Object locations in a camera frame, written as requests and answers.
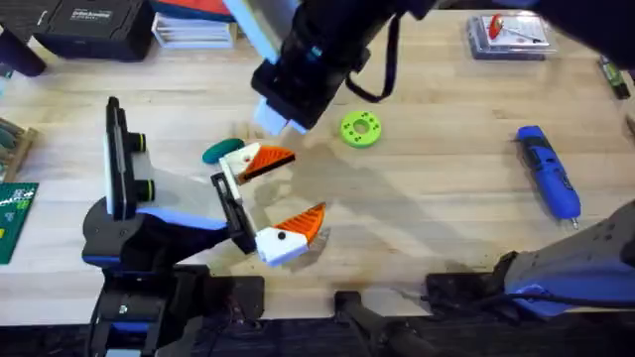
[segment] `circuit board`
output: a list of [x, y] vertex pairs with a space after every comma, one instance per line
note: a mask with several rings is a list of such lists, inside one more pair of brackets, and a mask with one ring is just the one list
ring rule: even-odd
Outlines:
[[11, 262], [37, 190], [37, 183], [0, 184], [0, 264]]

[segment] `toolbox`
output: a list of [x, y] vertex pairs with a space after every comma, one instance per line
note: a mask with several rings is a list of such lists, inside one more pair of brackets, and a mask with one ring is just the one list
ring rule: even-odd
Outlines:
[[153, 20], [145, 0], [54, 0], [34, 36], [63, 58], [136, 61], [148, 53]]

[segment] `orange gripper pad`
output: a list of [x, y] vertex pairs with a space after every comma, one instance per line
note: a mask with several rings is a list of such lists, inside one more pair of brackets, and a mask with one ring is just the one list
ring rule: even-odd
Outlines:
[[323, 202], [280, 224], [276, 224], [274, 228], [304, 234], [308, 243], [311, 244], [318, 234], [321, 223], [324, 221], [325, 211], [326, 204]]
[[295, 159], [294, 152], [287, 148], [262, 146], [245, 172], [240, 175], [240, 181], [247, 182]]

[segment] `wooden work surface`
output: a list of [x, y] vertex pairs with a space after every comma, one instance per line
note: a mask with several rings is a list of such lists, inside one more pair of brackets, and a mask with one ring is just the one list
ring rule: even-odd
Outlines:
[[[126, 109], [129, 129], [147, 134], [153, 164], [176, 175], [206, 181], [218, 168], [200, 156], [228, 137], [297, 153], [243, 190], [254, 214], [273, 222], [326, 201], [308, 254], [272, 269], [227, 242], [190, 259], [217, 275], [265, 277], [267, 318], [329, 316], [333, 292], [343, 289], [364, 290], [383, 314], [422, 313], [413, 295], [427, 273], [487, 271], [510, 250], [571, 235], [568, 222], [546, 212], [510, 141], [523, 125], [540, 125], [559, 153], [582, 201], [581, 228], [634, 198], [629, 103], [613, 99], [597, 55], [559, 37], [559, 53], [544, 62], [475, 61], [464, 35], [470, 14], [406, 16], [394, 94], [372, 105], [342, 88], [304, 137], [267, 137], [252, 123], [258, 95], [249, 83], [261, 60], [244, 41], [235, 50], [154, 49], [142, 63], [63, 60], [38, 49], [47, 74], [16, 75], [0, 99], [0, 116], [42, 133], [18, 176], [40, 189], [11, 264], [0, 267], [0, 324], [88, 322], [102, 279], [81, 261], [81, 224], [103, 195], [109, 95]], [[372, 43], [358, 78], [375, 91], [385, 39]], [[339, 139], [351, 110], [381, 118], [375, 146]]]

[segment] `blue screwdriver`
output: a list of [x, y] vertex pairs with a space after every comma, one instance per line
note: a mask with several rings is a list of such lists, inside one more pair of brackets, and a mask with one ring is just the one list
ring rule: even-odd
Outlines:
[[573, 228], [577, 229], [579, 197], [543, 131], [538, 126], [522, 127], [518, 129], [516, 139], [521, 144], [525, 162], [552, 214], [559, 219], [569, 219], [573, 222]]

